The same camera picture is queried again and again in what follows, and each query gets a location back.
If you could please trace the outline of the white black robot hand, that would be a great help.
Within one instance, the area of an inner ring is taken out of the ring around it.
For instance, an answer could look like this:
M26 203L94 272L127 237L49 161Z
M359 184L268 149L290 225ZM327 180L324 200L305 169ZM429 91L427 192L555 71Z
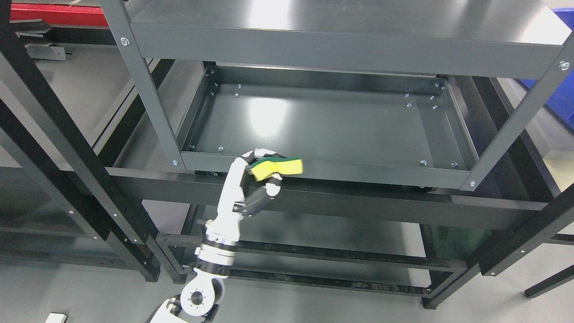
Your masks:
M246 178L250 176L248 168L265 157L283 155L275 151L257 148L238 156L228 170L221 196L217 205L217 216L206 227L205 239L229 246L236 245L240 238L240 221L256 215L281 190L281 175L274 173L264 185L250 196L244 194Z

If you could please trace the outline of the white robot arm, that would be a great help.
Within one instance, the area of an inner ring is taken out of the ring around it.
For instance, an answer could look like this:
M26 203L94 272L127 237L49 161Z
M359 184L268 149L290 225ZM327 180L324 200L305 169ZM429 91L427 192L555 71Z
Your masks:
M151 314L150 323L184 323L181 313L213 322L224 296L224 280L235 261L237 240L206 237L195 250L196 274L182 292L166 299Z

